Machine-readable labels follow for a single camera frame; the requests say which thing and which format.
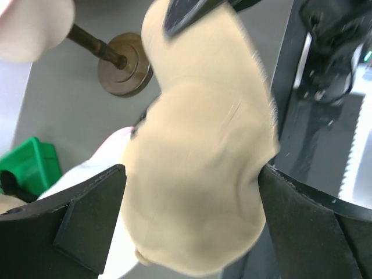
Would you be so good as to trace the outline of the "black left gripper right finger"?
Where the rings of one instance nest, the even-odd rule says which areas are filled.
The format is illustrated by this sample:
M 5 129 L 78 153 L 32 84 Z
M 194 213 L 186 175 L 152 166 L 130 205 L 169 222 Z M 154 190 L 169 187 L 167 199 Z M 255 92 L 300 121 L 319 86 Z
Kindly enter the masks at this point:
M 258 184 L 282 278 L 371 278 L 371 209 L 271 165 Z

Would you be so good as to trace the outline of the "beige cap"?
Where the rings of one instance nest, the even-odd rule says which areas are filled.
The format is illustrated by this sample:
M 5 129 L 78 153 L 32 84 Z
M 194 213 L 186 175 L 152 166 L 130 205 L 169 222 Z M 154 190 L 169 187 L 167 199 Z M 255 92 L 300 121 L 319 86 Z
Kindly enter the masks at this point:
M 168 5 L 153 2 L 142 24 L 161 92 L 124 150 L 121 214 L 140 262 L 201 277 L 263 231 L 257 179 L 280 148 L 275 104 L 229 4 L 173 39 L 163 32 Z

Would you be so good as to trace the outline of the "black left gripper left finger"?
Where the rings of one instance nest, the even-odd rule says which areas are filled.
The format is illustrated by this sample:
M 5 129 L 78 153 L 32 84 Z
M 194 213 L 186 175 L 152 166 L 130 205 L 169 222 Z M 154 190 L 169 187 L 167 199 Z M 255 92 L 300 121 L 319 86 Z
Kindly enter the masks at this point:
M 116 164 L 1 215 L 1 278 L 98 278 L 126 186 Z

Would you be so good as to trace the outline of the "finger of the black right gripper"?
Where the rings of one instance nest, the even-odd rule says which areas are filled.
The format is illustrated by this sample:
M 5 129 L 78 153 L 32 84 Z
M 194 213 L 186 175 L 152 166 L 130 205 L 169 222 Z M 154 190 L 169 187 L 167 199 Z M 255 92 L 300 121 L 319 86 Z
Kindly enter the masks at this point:
M 174 38 L 202 17 L 223 3 L 223 0 L 175 0 L 170 1 L 163 21 L 163 30 L 167 38 Z

